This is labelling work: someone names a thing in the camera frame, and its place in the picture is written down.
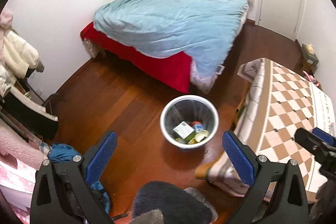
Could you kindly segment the red bed sheet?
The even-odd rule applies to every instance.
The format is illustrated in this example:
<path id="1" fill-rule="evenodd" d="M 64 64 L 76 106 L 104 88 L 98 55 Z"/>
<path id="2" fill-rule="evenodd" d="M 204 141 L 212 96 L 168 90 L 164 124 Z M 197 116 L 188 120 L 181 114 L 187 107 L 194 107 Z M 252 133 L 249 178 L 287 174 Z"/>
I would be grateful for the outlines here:
<path id="1" fill-rule="evenodd" d="M 130 61 L 147 75 L 179 92 L 189 92 L 192 58 L 184 52 L 163 59 L 149 57 L 134 47 L 125 46 L 95 30 L 92 22 L 80 32 L 80 38 L 84 42 L 114 53 L 120 59 Z"/>

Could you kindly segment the blue cloth on floor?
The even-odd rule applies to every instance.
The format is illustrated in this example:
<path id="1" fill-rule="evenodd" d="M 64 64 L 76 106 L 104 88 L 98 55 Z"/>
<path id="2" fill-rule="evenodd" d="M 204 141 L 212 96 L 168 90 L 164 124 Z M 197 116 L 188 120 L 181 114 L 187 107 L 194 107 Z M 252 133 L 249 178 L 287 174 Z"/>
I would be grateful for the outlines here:
<path id="1" fill-rule="evenodd" d="M 83 174 L 81 167 L 83 155 L 76 151 L 76 149 L 74 149 L 74 147 L 70 145 L 57 142 L 53 143 L 49 151 L 48 158 L 53 164 L 72 164 L 81 172 L 81 174 Z M 105 212 L 109 214 L 110 198 L 100 180 L 96 180 L 94 182 L 86 181 L 85 183 L 90 188 L 94 196 L 97 198 L 98 202 L 105 210 Z"/>

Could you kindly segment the green white medicine box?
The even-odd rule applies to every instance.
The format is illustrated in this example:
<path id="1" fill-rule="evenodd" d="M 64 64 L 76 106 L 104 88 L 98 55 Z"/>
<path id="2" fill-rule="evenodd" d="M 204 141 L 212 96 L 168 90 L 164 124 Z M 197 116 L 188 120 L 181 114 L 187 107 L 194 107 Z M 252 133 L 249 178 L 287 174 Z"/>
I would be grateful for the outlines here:
<path id="1" fill-rule="evenodd" d="M 179 138 L 185 141 L 189 141 L 195 136 L 195 129 L 185 121 L 175 126 L 175 128 L 173 128 L 173 132 L 177 134 Z"/>

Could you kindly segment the yellow pomelo peel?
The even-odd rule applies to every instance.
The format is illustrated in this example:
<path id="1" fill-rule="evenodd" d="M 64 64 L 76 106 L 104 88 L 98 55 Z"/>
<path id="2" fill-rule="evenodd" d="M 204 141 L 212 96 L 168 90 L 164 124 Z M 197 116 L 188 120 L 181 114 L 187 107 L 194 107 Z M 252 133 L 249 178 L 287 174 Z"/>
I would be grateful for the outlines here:
<path id="1" fill-rule="evenodd" d="M 196 133 L 195 136 L 187 144 L 191 145 L 200 143 L 203 140 L 207 139 L 209 135 L 210 133 L 207 130 L 200 131 Z"/>

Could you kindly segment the white trash bin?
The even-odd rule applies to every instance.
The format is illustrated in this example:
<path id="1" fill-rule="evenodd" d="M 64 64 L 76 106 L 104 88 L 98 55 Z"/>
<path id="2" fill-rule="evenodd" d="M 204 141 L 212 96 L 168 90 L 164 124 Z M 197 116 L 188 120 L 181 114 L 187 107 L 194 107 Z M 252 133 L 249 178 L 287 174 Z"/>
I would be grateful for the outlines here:
<path id="1" fill-rule="evenodd" d="M 173 128 L 181 122 L 190 126 L 194 121 L 200 121 L 204 130 L 210 135 L 207 139 L 197 144 L 187 144 L 173 132 Z M 215 106 L 207 99 L 200 96 L 180 96 L 170 101 L 162 110 L 159 126 L 165 139 L 180 149 L 195 149 L 204 146 L 217 133 L 219 127 L 219 114 Z"/>

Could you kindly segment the white jacket on rack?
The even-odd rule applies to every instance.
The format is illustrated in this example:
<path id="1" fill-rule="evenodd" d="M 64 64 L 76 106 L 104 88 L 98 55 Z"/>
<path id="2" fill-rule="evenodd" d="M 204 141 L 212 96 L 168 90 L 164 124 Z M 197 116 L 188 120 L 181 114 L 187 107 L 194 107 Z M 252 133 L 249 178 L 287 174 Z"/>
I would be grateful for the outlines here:
<path id="1" fill-rule="evenodd" d="M 39 52 L 11 28 L 1 28 L 1 97 L 5 97 L 17 79 L 30 71 L 44 71 Z"/>

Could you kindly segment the light blue duvet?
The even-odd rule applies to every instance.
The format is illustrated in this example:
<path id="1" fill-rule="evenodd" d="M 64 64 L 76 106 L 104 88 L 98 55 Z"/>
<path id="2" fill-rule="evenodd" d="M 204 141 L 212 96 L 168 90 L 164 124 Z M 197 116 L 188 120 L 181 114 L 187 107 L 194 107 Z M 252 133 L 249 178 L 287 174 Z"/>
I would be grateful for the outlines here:
<path id="1" fill-rule="evenodd" d="M 144 55 L 184 52 L 208 77 L 228 56 L 248 0 L 115 0 L 94 14 L 94 28 Z"/>

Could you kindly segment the patterned mattress pad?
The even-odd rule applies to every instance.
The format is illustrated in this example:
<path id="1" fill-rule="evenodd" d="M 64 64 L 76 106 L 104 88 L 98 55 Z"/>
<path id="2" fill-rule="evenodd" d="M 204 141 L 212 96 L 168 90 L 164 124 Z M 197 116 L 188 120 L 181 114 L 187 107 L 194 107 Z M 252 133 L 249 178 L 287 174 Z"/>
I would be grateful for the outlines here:
<path id="1" fill-rule="evenodd" d="M 224 68 L 225 66 L 218 65 L 215 73 L 211 73 L 209 76 L 203 77 L 199 74 L 195 61 L 192 60 L 190 65 L 190 83 L 196 86 L 199 91 L 203 92 L 204 94 L 208 94 L 218 76 L 223 73 Z"/>

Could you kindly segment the dark furry slipper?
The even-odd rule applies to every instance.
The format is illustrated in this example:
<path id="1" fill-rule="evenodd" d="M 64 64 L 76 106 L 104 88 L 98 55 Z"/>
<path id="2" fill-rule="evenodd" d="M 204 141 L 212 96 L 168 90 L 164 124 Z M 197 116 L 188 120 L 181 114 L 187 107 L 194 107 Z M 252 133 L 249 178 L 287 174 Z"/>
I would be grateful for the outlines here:
<path id="1" fill-rule="evenodd" d="M 146 183 L 131 207 L 131 223 L 214 223 L 218 213 L 197 189 L 164 181 Z"/>

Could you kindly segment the checkered table cloth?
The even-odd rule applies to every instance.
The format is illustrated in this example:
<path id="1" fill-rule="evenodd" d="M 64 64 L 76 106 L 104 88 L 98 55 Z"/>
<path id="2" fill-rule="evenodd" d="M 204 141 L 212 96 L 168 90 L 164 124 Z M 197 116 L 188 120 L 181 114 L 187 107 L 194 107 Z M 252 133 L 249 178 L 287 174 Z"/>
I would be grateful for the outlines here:
<path id="1" fill-rule="evenodd" d="M 317 127 L 335 136 L 331 99 L 299 74 L 266 58 L 241 65 L 238 75 L 250 87 L 239 105 L 235 135 L 270 161 L 295 159 L 306 191 L 317 192 L 327 179 L 314 156 L 294 141 L 294 134 L 300 127 Z"/>

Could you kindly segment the pink item by wall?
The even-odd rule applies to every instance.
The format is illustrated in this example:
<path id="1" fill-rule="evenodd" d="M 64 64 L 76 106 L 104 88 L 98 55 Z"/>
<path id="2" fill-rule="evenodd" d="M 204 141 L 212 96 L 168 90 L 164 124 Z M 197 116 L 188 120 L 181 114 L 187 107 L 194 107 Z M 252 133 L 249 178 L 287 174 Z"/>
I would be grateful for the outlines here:
<path id="1" fill-rule="evenodd" d="M 302 71 L 304 78 L 309 81 L 310 83 L 313 83 L 316 87 L 319 87 L 320 82 L 316 80 L 312 75 L 307 73 L 306 71 Z"/>

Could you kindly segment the pink knitted cloth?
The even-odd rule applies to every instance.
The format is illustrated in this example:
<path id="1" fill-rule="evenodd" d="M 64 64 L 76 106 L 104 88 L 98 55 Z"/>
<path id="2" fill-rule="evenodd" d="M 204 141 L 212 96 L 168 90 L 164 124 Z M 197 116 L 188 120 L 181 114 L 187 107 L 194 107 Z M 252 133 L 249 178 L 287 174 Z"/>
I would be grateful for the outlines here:
<path id="1" fill-rule="evenodd" d="M 1 120 L 1 153 L 10 154 L 26 165 L 39 170 L 47 156 L 30 146 L 11 127 Z"/>

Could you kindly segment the tissue box on stool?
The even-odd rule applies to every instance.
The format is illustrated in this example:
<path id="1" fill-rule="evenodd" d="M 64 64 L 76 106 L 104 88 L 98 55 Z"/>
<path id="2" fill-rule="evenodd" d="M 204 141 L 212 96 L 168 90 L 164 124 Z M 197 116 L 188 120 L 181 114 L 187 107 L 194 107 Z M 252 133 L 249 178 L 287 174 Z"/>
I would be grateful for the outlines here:
<path id="1" fill-rule="evenodd" d="M 307 44 L 302 44 L 302 67 L 306 72 L 315 73 L 317 70 L 317 64 L 319 63 L 319 59 L 315 53 L 311 53 Z"/>

